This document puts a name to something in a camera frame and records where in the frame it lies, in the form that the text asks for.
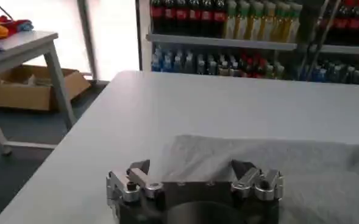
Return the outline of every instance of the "cardboard box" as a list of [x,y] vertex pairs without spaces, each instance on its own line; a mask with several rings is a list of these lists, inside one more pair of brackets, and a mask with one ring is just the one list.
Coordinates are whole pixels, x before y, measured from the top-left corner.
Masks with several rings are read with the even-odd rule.
[[[73,69],[62,69],[65,88],[69,99],[90,87],[83,75]],[[34,75],[38,85],[27,86],[23,83]],[[47,67],[21,65],[0,74],[0,107],[22,108],[49,111],[57,109],[57,101],[51,76]]]

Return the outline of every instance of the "shelf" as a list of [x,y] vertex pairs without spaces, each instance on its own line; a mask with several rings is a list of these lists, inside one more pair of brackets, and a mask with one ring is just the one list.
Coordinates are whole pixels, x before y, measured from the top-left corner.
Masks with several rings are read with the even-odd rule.
[[164,34],[147,34],[146,39],[148,41],[155,43],[195,44],[195,45],[206,45],[206,46],[268,49],[268,50],[279,50],[279,51],[292,51],[297,47],[297,44],[293,44],[293,43],[233,40],[233,39],[220,39],[220,38],[209,38],[209,37],[188,37],[188,36],[164,35]]
[[359,47],[341,46],[341,45],[323,45],[321,52],[334,53],[334,54],[359,54]]

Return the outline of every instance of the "gray floor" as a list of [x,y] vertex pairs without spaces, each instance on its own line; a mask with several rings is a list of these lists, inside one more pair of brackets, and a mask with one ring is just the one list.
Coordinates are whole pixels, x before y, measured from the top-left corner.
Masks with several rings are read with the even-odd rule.
[[[105,84],[97,84],[72,101],[77,118],[91,105]],[[0,108],[0,127],[9,140],[58,144],[66,135],[59,113],[37,113]],[[39,168],[51,151],[13,149],[4,157],[0,154],[0,213],[22,186]]]

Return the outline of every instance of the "white tabletop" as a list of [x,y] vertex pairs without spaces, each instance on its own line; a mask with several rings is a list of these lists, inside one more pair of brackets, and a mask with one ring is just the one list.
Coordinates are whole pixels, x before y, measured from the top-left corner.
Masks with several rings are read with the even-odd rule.
[[359,86],[122,72],[0,215],[0,224],[113,223],[105,176],[161,159],[177,135],[359,143]]
[[41,44],[53,41],[58,37],[55,32],[28,31],[19,32],[11,37],[0,40],[4,52],[0,52],[0,60],[4,60]]

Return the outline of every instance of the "plastic bottle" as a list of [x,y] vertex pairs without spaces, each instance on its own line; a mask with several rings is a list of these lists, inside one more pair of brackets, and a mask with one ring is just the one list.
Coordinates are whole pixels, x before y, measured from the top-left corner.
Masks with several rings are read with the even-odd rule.
[[227,7],[225,0],[215,0],[215,11],[213,13],[213,31],[212,36],[222,38],[224,26],[227,20]]
[[283,22],[286,14],[286,4],[283,2],[278,2],[277,4],[277,16],[275,18],[275,23],[271,31],[271,40],[279,42],[282,37],[283,32]]
[[229,76],[229,70],[228,70],[228,62],[223,61],[220,66],[218,66],[218,75],[221,76]]
[[246,30],[247,40],[257,40],[260,31],[260,24],[263,16],[263,4],[260,2],[253,2],[251,4],[252,14],[248,21]]
[[202,0],[201,6],[201,34],[203,37],[212,37],[213,3],[211,0]]
[[286,42],[295,43],[297,38],[297,31],[300,28],[300,13],[302,10],[302,5],[292,3],[291,11],[292,11],[292,19],[289,25],[288,33],[286,35]]
[[174,0],[164,0],[165,17],[164,30],[165,33],[174,33],[176,31],[176,8]]
[[281,30],[281,42],[286,43],[288,40],[290,26],[293,23],[293,11],[291,5],[285,4],[285,14],[283,16],[283,28]]
[[150,1],[151,29],[153,33],[163,33],[163,9],[162,0]]
[[193,57],[191,55],[186,57],[184,73],[194,74]]
[[160,68],[160,62],[158,57],[154,54],[152,55],[152,62],[151,62],[151,71],[153,72],[160,72],[162,69]]
[[189,34],[188,31],[188,19],[189,19],[189,10],[186,0],[176,0],[177,10],[176,10],[176,20],[177,20],[177,30],[176,33],[180,35]]
[[215,61],[210,61],[208,66],[209,75],[217,75],[217,63]]
[[236,22],[236,2],[230,0],[228,2],[227,19],[224,25],[224,38],[233,39],[235,37],[235,22]]
[[271,31],[274,25],[275,4],[272,2],[265,3],[265,17],[261,22],[261,32],[259,32],[259,40],[270,41]]
[[203,60],[198,61],[197,74],[199,74],[199,75],[205,74],[205,61],[203,61]]
[[235,39],[243,40],[246,34],[246,29],[248,26],[248,11],[250,4],[248,2],[241,0],[239,3],[239,13],[235,22]]
[[190,35],[199,36],[199,29],[201,27],[201,10],[199,0],[189,0],[190,12],[189,12],[189,30]]
[[178,55],[175,57],[173,71],[176,72],[176,73],[182,73],[183,72],[182,59]]

